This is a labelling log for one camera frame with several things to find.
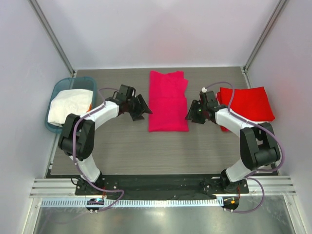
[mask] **shiny floor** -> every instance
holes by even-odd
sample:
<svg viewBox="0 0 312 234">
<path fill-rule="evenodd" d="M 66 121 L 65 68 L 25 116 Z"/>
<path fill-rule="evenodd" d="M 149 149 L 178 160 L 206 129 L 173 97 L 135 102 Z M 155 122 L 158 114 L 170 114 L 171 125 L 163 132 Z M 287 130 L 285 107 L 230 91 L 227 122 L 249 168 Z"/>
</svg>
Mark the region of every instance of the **shiny floor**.
<svg viewBox="0 0 312 234">
<path fill-rule="evenodd" d="M 152 69 L 81 70 L 77 76 L 90 76 L 98 88 L 119 88 L 126 84 L 136 88 L 148 103 L 149 72 Z M 199 99 L 199 91 L 217 81 L 227 81 L 236 88 L 246 88 L 239 67 L 161 68 L 161 73 L 184 71 L 189 80 L 188 104 Z M 105 97 L 112 92 L 104 93 Z M 132 122 L 129 114 L 110 120 L 97 129 L 94 160 L 104 174 L 182 174 L 220 173 L 239 158 L 239 139 L 220 127 L 206 122 L 189 123 L 189 132 L 148 132 L 148 116 Z M 51 174 L 76 174 L 72 161 L 57 149 Z"/>
<path fill-rule="evenodd" d="M 251 209 L 260 199 L 241 197 L 238 209 Z M 249 214 L 221 207 L 117 208 L 73 220 L 82 212 L 86 209 L 41 208 L 34 234 L 295 234 L 283 196 L 267 196 Z"/>
</svg>

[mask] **robotic arm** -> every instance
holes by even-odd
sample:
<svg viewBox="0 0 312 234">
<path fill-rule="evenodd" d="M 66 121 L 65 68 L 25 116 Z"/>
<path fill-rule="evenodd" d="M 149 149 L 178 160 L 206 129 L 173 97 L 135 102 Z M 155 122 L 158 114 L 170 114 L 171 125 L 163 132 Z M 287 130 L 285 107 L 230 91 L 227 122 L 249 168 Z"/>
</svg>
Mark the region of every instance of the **robotic arm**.
<svg viewBox="0 0 312 234">
<path fill-rule="evenodd" d="M 85 118 L 77 128 L 76 158 L 83 174 L 97 187 L 103 188 L 102 173 L 95 165 L 92 157 L 95 130 L 119 115 L 129 112 L 133 121 L 144 119 L 143 113 L 152 114 L 142 95 L 136 96 L 133 87 L 121 85 L 118 92 L 106 99 L 105 103 L 92 111 L 94 114 Z M 73 160 L 74 126 L 81 116 L 67 116 L 63 131 L 58 141 L 58 147 Z"/>
<path fill-rule="evenodd" d="M 207 119 L 226 127 L 240 138 L 241 159 L 221 172 L 220 178 L 224 191 L 236 190 L 239 183 L 254 170 L 270 165 L 280 159 L 278 145 L 267 132 L 247 124 L 247 121 L 244 120 L 248 119 L 233 111 L 230 112 L 226 105 L 219 105 L 213 91 L 207 92 L 207 90 L 203 89 L 199 96 L 200 100 L 193 100 L 186 119 L 200 124 L 204 124 Z M 269 123 L 255 123 L 274 134 Z"/>
</svg>

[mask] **laundry basket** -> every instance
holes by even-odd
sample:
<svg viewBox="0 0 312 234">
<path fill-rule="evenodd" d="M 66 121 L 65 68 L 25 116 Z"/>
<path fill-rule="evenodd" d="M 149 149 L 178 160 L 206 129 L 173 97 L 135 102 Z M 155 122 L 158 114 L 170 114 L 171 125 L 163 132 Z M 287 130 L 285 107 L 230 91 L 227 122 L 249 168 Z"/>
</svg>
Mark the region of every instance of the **laundry basket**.
<svg viewBox="0 0 312 234">
<path fill-rule="evenodd" d="M 68 90 L 68 89 L 87 89 L 87 90 L 93 91 L 91 109 L 93 109 L 96 105 L 97 83 L 92 77 L 65 78 L 65 79 L 60 80 L 54 86 L 54 89 L 50 98 L 48 110 L 45 116 L 45 127 L 53 133 L 60 134 L 63 128 L 48 123 L 48 115 L 49 115 L 51 101 L 58 95 L 60 91 Z"/>
</svg>

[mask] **white panel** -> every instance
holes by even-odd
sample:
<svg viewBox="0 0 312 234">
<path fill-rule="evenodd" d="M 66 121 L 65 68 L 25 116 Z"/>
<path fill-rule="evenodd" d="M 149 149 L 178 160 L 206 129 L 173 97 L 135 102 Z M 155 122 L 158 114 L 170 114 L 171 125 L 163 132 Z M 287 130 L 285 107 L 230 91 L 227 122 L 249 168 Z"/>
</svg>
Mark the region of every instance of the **white panel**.
<svg viewBox="0 0 312 234">
<path fill-rule="evenodd" d="M 76 69 L 244 65 L 278 0 L 39 0 Z"/>
<path fill-rule="evenodd" d="M 15 234 L 54 139 L 44 127 L 48 100 L 69 74 L 28 1 L 1 1 L 0 34 L 0 226 L 2 234 Z"/>
<path fill-rule="evenodd" d="M 289 174 L 312 217 L 312 1 L 290 0 L 250 68 L 253 86 L 265 86 L 276 115 L 273 127 L 286 149 Z"/>
</svg>

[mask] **folded towel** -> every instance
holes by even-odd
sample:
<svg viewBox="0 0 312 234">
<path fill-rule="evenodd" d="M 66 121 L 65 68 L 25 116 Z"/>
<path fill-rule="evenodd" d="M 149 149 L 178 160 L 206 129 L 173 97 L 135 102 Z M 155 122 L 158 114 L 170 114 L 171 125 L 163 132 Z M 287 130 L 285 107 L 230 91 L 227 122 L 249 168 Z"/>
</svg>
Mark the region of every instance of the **folded towel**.
<svg viewBox="0 0 312 234">
<path fill-rule="evenodd" d="M 232 89 L 220 88 L 217 99 L 220 104 L 229 105 L 232 96 Z M 252 89 L 235 89 L 231 109 L 241 116 L 252 121 L 273 121 L 273 115 L 267 93 L 264 87 Z"/>
<path fill-rule="evenodd" d="M 82 115 L 91 109 L 93 92 L 86 89 L 63 90 L 51 101 L 48 123 L 61 126 L 69 114 Z"/>
<path fill-rule="evenodd" d="M 153 114 L 149 116 L 149 132 L 189 130 L 185 120 L 187 85 L 183 72 L 161 74 L 151 71 L 149 107 Z"/>
</svg>

